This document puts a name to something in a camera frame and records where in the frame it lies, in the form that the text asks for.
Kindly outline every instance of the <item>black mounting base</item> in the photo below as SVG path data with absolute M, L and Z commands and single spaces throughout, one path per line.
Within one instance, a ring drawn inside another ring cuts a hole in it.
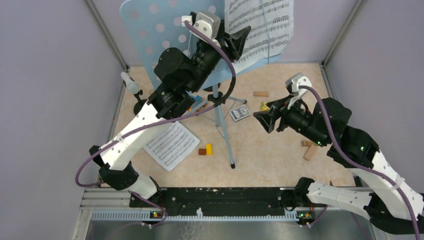
M 279 187 L 167 187 L 162 188 L 160 197 L 149 200 L 165 207 L 169 216 L 196 216 L 199 208 L 204 216 L 283 216 L 278 197 L 284 191 Z M 136 197 L 129 206 L 150 207 Z
M 139 114 L 139 112 L 142 110 L 143 105 L 147 102 L 147 99 L 143 99 L 141 101 L 138 101 L 135 105 L 134 105 L 134 109 L 132 110 L 134 112 L 134 115 Z
M 214 95 L 213 95 L 213 94 L 209 94 L 209 95 L 207 96 L 207 100 L 208 100 L 209 102 L 212 102 L 212 103 L 216 104 L 216 103 L 217 103 L 220 99 L 222 99 L 222 98 L 223 98 L 223 96 L 224 96 L 223 92 L 219 91 L 219 92 L 218 92 L 218 97 L 214 97 Z
M 208 92 L 208 93 L 212 93 L 214 90 L 213 90 L 212 86 L 209 86 L 209 87 L 207 87 L 207 88 L 203 89 L 203 91 Z

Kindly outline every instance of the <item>small yellow toy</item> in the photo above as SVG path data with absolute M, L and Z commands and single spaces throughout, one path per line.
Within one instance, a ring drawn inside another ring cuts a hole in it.
M 270 107 L 268 107 L 267 106 L 267 102 L 266 101 L 263 101 L 261 104 L 260 104 L 260 110 L 261 111 L 268 111 L 270 109 Z
M 206 144 L 206 155 L 212 155 L 212 144 Z

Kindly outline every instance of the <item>loose sheet music on floor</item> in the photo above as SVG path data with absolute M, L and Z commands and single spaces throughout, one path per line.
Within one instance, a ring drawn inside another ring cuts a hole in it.
M 294 32 L 293 4 L 294 0 L 225 0 L 225 31 L 252 28 L 240 60 L 234 62 L 236 73 L 281 53 Z

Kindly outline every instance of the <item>wire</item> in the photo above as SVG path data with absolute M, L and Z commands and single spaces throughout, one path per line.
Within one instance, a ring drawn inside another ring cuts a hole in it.
M 348 156 L 347 156 L 347 155 L 346 155 L 346 154 L 342 151 L 342 149 L 340 148 L 339 143 L 338 143 L 338 142 L 337 142 L 337 140 L 336 140 L 336 136 L 334 135 L 333 128 L 332 128 L 331 123 L 330 123 L 329 115 L 327 114 L 326 106 L 324 105 L 324 102 L 323 102 L 323 100 L 321 99 L 321 97 L 320 97 L 320 95 L 318 94 L 318 92 L 317 92 L 317 91 L 315 91 L 315 89 L 313 89 L 313 88 L 312 88 L 312 87 L 310 87 L 310 86 L 299 86 L 299 89 L 306 89 L 306 90 L 310 91 L 310 92 L 314 95 L 314 97 L 316 98 L 316 101 L 318 102 L 319 107 L 321 108 L 322 115 L 323 115 L 323 117 L 324 117 L 324 121 L 325 121 L 325 125 L 326 125 L 326 127 L 327 127 L 328 134 L 329 134 L 329 136 L 330 136 L 330 139 L 331 139 L 331 141 L 332 141 L 332 144 L 333 144 L 334 148 L 337 150 L 338 154 L 340 154 L 340 156 L 341 156 L 341 157 L 342 157 L 342 158 L 343 158 L 346 162 L 348 162 L 350 165 L 354 166 L 354 167 L 355 167 L 355 168 L 357 168 L 357 169 L 361 169 L 361 170 L 364 170 L 365 172 L 372 173 L 372 174 L 375 174 L 375 175 L 377 175 L 377 176 L 379 176 L 379 177 L 382 177 L 384 180 L 386 180 L 387 182 L 389 182 L 392 186 L 396 186 L 396 185 L 397 185 L 397 184 L 396 184 L 396 182 L 395 182 L 395 181 L 393 181 L 393 180 L 392 180 L 390 177 L 388 177 L 387 175 L 385 175 L 385 174 L 383 174 L 383 173 L 381 173 L 381 172 L 375 171 L 375 170 L 373 170 L 373 169 L 369 169 L 369 168 L 367 168 L 367 167 L 365 167 L 365 166 L 362 166 L 362 165 L 360 165 L 360 164 L 358 164 L 358 163 L 354 162 L 353 160 L 351 160 L 351 159 L 350 159 L 350 158 L 349 158 L 349 157 L 348 157 Z M 403 191 L 400 187 L 396 188 L 396 190 L 399 192 L 400 196 L 402 197 L 403 201 L 405 202 L 406 208 L 408 209 L 408 212 L 409 212 L 409 215 L 410 215 L 410 218 L 411 218 L 411 221 L 412 221 L 412 226 L 413 226 L 413 230 L 414 230 L 414 234 L 415 234 L 415 239 L 416 239 L 416 240 L 420 240 L 420 239 L 421 239 L 421 238 L 420 238 L 420 230 L 419 230 L 419 228 L 418 228 L 417 219 L 415 218 L 414 210 L 413 210 L 413 208 L 412 208 L 412 206 L 411 206 L 411 203 L 410 203 L 410 201 L 408 200 L 407 196 L 405 195 L 404 191 Z
M 281 200 L 281 201 L 279 201 L 279 202 L 280 202 L 280 204 L 282 205 L 282 207 L 283 207 L 285 210 L 289 211 L 289 212 L 291 212 L 291 211 L 293 211 L 293 210 L 295 210 L 295 209 L 296 209 L 296 206 L 292 206 L 292 207 L 291 207 L 291 209 L 289 210 L 289 209 L 286 207 L 286 204 L 284 203 L 284 200 Z
M 355 215 L 355 213 L 351 212 L 350 214 L 352 215 L 353 220 L 355 220 L 356 225 L 358 225 L 358 228 L 360 229 L 360 231 L 362 232 L 362 234 L 366 238 L 366 240 L 371 240 L 371 237 L 367 234 L 367 232 L 365 231 L 365 229 L 362 227 L 362 225 L 359 222 L 359 220 L 358 220 L 357 216 Z

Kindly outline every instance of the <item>white cylindrical object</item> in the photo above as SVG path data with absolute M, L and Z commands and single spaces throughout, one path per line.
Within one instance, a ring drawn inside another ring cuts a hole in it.
M 126 90 L 131 94 L 138 94 L 140 91 L 140 86 L 126 72 L 121 72 L 120 77 L 125 82 Z

